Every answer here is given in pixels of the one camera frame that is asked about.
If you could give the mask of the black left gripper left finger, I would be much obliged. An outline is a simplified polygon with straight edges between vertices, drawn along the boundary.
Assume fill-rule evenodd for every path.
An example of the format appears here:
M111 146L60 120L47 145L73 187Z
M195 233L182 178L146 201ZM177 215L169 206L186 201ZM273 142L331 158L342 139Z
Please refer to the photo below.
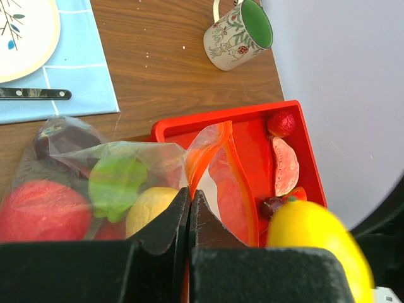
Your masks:
M191 197L126 240L1 245L2 302L180 302Z

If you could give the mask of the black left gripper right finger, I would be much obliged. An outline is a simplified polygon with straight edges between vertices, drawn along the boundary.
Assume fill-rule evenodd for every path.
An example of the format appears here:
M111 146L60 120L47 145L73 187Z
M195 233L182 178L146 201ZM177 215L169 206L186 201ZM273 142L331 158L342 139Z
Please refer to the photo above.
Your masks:
M190 214L190 302L353 302L342 265L329 251L248 247L196 191Z

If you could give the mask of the yellow apple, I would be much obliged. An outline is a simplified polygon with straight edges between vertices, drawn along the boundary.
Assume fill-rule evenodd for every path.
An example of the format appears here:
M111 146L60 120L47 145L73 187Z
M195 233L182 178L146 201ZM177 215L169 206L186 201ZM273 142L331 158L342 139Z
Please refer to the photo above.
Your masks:
M126 238L140 231L165 211L178 192L178 189L172 187L151 187L143 192L128 211Z

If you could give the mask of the dark red plum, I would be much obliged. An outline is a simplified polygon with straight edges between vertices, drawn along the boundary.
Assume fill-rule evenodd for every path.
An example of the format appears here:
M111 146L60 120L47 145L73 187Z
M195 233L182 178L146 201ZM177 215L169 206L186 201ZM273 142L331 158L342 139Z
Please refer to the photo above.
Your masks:
M260 214L263 218L269 220L284 204L284 200L279 197L266 198L260 206Z
M40 130L33 141L37 160L101 144L98 136L78 126L55 124Z

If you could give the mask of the yellow lemon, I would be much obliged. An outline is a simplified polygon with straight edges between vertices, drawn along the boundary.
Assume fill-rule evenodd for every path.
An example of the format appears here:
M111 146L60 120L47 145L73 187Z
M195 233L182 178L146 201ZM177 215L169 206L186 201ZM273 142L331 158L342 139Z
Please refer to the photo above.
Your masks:
M266 245L328 250L341 263L354 301L375 301L368 260L349 230L325 207L302 200L284 204L269 222Z

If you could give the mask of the clear zip top bag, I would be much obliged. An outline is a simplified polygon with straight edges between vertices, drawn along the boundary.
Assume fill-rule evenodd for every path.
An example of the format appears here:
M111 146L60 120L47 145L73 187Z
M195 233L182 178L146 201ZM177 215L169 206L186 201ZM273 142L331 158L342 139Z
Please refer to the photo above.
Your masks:
M25 150L1 202L1 241L125 239L165 211L183 187L203 191L227 230L258 245L258 215L232 122L205 127L183 148L108 142L77 118L53 117Z

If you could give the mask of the red apple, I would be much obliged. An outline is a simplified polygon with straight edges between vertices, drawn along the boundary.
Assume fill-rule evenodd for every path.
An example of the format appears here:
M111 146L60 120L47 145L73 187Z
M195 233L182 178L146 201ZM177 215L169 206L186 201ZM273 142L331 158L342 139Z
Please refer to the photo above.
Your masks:
M1 242L78 241L91 222L90 205L74 189L53 181L29 181L1 204Z

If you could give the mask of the red chili pepper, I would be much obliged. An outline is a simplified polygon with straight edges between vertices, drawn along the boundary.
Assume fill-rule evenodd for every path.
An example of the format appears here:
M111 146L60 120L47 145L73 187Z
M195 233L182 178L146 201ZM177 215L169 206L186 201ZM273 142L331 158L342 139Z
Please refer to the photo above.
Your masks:
M125 221L111 223L104 221L94 239L98 241L124 240L126 238Z

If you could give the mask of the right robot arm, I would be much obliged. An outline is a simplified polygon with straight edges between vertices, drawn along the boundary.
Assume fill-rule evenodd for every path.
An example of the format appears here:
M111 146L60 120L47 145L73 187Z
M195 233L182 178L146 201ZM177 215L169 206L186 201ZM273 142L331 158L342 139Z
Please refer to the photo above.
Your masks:
M403 176L351 233L369 262L375 284L403 295Z

